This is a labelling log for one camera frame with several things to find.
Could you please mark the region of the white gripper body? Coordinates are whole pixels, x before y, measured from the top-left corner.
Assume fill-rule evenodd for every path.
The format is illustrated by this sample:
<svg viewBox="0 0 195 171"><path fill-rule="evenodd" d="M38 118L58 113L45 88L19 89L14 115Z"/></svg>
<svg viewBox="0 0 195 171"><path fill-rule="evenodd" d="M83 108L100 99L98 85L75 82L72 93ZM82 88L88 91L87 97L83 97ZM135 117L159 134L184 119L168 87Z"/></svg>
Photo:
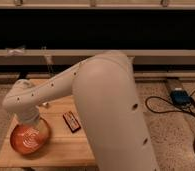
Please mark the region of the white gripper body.
<svg viewBox="0 0 195 171"><path fill-rule="evenodd" d="M40 115L38 113L21 113L17 115L17 120L21 124L35 126L39 123Z"/></svg>

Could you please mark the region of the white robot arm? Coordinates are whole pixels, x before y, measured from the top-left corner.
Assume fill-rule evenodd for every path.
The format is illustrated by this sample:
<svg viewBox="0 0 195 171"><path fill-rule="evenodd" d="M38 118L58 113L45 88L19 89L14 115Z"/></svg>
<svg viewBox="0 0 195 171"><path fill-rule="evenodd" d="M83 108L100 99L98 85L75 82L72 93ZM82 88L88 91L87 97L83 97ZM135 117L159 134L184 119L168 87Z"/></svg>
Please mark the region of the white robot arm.
<svg viewBox="0 0 195 171"><path fill-rule="evenodd" d="M100 171L160 171L126 54L95 55L38 86L21 79L3 107L21 123L35 125L38 105L68 95Z"/></svg>

